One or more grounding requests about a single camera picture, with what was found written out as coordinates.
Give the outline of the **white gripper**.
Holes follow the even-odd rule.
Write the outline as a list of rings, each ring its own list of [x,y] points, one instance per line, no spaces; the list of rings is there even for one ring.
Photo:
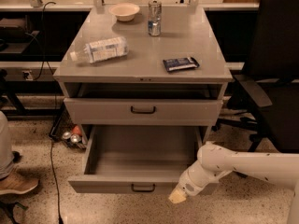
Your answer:
[[[218,184],[232,171],[232,166],[196,161],[183,172],[168,199],[171,203],[185,202],[187,197],[198,195],[208,185]]]

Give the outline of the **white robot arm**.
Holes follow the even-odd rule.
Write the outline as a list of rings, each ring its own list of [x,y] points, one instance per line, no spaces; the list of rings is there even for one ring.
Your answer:
[[[287,224],[299,224],[298,154],[232,151],[207,142],[198,149],[197,160],[181,174],[169,200],[182,203],[231,172],[291,189],[293,198]]]

